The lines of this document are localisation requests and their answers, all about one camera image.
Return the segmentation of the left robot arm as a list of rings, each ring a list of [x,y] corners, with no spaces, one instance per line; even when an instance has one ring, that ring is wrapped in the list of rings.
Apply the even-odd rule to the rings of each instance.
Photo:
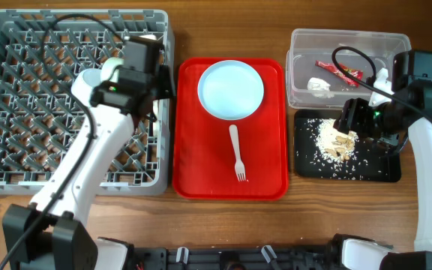
[[[126,37],[123,58],[84,70],[71,94],[85,119],[50,180],[27,206],[12,205],[2,225],[12,269],[136,269],[134,246],[92,238],[86,228],[98,188],[113,159],[153,103],[174,92],[164,45],[154,35]]]

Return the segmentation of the red snack wrapper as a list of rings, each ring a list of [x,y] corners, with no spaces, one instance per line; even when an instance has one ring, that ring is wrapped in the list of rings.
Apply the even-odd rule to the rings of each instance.
[[[353,87],[359,87],[359,84],[354,81],[353,79],[350,79],[349,77],[345,76],[334,64],[326,63],[323,61],[315,61],[315,65],[319,68],[323,68],[324,70],[334,74],[335,76],[342,79],[347,85],[353,86]],[[356,70],[352,68],[348,68],[345,65],[341,65],[344,71],[346,71],[348,74],[352,75],[358,80],[361,80],[363,77],[363,72],[361,70]]]

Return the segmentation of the light blue bowl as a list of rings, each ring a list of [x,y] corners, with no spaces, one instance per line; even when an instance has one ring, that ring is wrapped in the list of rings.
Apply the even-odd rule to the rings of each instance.
[[[112,57],[107,59],[102,68],[89,68],[79,73],[71,86],[71,94],[77,98],[85,107],[89,107],[89,100],[93,88],[99,86],[103,81],[118,82],[119,72],[116,67],[123,65],[122,58]]]

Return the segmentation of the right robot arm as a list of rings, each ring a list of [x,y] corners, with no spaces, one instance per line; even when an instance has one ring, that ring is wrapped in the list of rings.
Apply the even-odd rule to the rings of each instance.
[[[363,238],[343,237],[338,259],[345,269],[432,269],[432,52],[411,49],[394,57],[391,91],[371,77],[359,85],[385,97],[372,105],[350,99],[334,128],[381,140],[406,132],[415,158],[418,225],[414,250],[398,253]]]

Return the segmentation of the white napkin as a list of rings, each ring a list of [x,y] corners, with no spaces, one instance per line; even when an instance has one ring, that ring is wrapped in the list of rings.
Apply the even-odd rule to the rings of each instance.
[[[310,91],[329,91],[330,86],[325,80],[316,77],[310,78],[307,83],[307,89]]]

